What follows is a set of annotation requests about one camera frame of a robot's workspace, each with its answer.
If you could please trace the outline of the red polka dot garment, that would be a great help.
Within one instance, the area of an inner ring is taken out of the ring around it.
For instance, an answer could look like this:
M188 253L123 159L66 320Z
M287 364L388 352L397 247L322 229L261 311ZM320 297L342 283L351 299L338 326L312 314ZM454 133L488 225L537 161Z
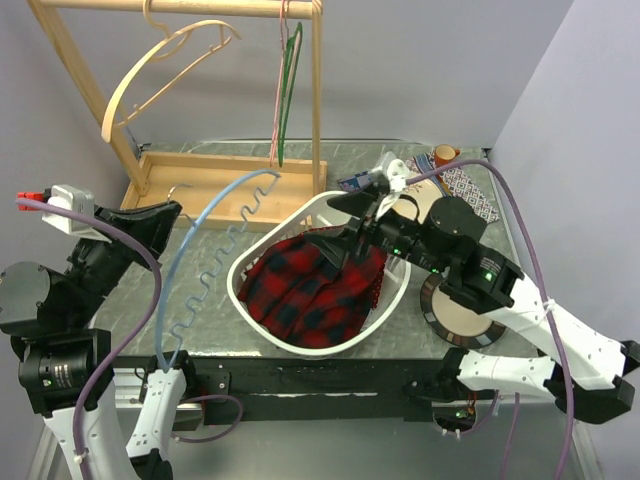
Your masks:
M380 296L380 292L381 292L381 288L382 288L382 284L385 276L385 266L386 264L383 263L375 277L375 280L372 283L372 287L371 287L371 300L372 300L371 309L372 310L375 310L378 306L379 296Z

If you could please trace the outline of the red black plaid skirt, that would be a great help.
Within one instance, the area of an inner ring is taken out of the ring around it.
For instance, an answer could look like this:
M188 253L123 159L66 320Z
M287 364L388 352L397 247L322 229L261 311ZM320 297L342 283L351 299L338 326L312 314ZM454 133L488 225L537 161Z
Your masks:
M386 260L386 252L373 247L337 270L297 235L265 251L238 298L279 340L308 349L337 346L360 333L372 311L372 283Z

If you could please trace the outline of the light wooden hanger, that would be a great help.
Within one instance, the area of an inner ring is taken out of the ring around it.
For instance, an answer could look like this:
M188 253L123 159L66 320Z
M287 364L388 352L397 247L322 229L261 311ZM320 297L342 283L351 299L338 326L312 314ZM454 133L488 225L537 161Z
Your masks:
M101 123L102 140L116 133L166 95L196 67L241 38L240 32L220 19L204 19L171 28L152 14L152 1L142 3L145 22L161 33L114 88Z

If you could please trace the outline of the green plastic hanger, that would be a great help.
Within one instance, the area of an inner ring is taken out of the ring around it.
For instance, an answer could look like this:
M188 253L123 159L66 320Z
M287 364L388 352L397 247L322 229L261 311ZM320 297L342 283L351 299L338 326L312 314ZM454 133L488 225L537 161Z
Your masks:
M280 81L278 131L276 137L276 152L279 166L282 166L284 163L286 131L295 87L302 39L303 25L299 22L296 25L293 34L289 36L286 41L283 58L283 74Z

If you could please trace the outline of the pink wire hanger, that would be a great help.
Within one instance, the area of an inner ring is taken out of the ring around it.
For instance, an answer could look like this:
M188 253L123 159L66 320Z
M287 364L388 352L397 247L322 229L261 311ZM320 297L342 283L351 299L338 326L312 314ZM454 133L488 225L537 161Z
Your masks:
M286 131L297 76L302 43L303 27L301 23L290 31L288 25L290 1L280 3L280 42L281 59L276 86L273 132L271 139L270 162L284 163Z

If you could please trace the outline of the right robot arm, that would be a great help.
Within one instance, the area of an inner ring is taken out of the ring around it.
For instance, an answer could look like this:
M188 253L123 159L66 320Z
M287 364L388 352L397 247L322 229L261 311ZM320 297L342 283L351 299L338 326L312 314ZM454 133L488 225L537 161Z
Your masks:
M478 391L520 393L595 425L631 410L635 389L625 377L639 367L637 342L612 340L544 299L539 282L482 244L487 224L464 200L441 197L416 219L394 209L380 214L382 203L376 188L333 198L329 206L348 214L348 223L305 237L337 267L380 249L438 273L440 291L454 304L514 331L541 353L517 358L451 348L412 395L451 402Z

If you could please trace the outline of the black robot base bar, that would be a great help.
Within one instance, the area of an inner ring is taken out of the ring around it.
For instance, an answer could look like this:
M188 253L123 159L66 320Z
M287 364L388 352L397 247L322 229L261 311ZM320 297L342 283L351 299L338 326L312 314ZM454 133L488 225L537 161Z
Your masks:
M401 418L429 422L435 404L489 400L442 375L439 360L195 357L183 398L207 425Z

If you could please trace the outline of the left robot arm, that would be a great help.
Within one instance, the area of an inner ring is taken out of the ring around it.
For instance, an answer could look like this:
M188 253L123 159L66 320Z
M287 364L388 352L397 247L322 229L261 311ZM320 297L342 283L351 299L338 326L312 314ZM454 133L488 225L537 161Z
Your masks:
M164 252L182 207L151 207L90 215L100 240L80 239L59 273L23 261L1 273L1 331L19 359L18 380L35 414L56 437L75 479L171 479L168 445L180 402L198 392L199 377L181 350L168 370L152 358L141 388L142 408L124 440L116 412L113 362L107 330L90 320L132 263L161 279Z

